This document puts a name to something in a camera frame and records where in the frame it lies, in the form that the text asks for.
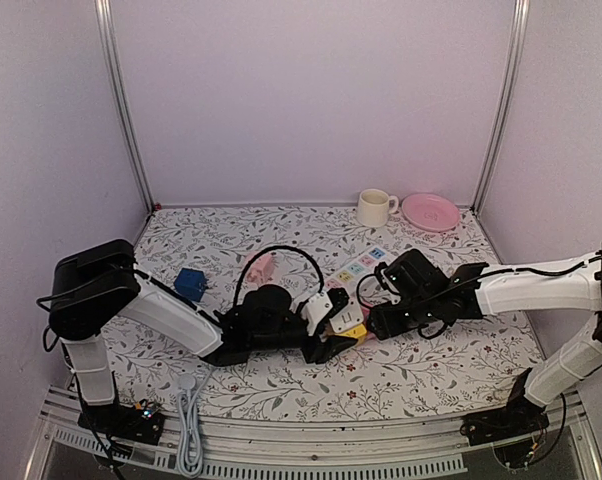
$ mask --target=mug handle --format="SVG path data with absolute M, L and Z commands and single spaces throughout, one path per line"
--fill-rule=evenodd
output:
M 388 202 L 390 203 L 390 211 L 388 213 L 397 213 L 399 211 L 399 197 L 396 195 L 389 195 Z

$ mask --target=pink block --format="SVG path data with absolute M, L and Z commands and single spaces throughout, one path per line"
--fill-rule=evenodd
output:
M 249 262 L 256 253 L 251 253 L 246 258 L 246 263 Z M 268 282 L 272 278 L 272 273 L 274 272 L 274 258 L 271 253 L 266 253 L 265 255 L 259 257 L 259 259 L 252 264 L 248 274 L 246 275 L 246 280 L 251 283 L 256 283 L 261 286 Z

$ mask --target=colored square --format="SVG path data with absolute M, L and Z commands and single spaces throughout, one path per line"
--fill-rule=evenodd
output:
M 364 255 L 363 257 L 361 257 L 359 259 L 359 261 L 364 264 L 366 267 L 369 267 L 371 265 L 374 265 L 374 258 L 370 257 L 369 255 Z
M 353 263 L 348 267 L 348 270 L 350 270 L 353 275 L 358 275 L 363 272 L 365 268 L 360 263 Z
M 344 270 L 343 272 L 341 272 L 337 275 L 337 278 L 339 280 L 341 280 L 343 283 L 348 283 L 354 277 Z
M 380 248 L 375 248 L 370 252 L 370 255 L 378 260 L 385 255 L 385 252 Z
M 328 287 L 328 289 L 330 289 L 330 288 L 341 288 L 341 284 L 339 282 L 337 282 L 333 278 L 331 278 L 330 280 L 328 280 L 327 282 L 325 282 L 325 284 Z

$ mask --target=yellow object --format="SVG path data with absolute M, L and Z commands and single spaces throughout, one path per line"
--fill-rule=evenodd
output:
M 341 332 L 339 336 L 341 337 L 350 337 L 357 339 L 357 345 L 361 345 L 365 340 L 365 337 L 368 335 L 368 329 L 365 328 L 365 325 L 357 325 L 356 327 L 351 328 L 350 330 L 346 330 L 345 332 Z

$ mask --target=pink plate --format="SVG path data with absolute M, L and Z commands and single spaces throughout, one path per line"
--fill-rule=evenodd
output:
M 417 193 L 406 197 L 401 209 L 408 222 L 427 232 L 452 230 L 460 220 L 456 205 L 431 193 Z

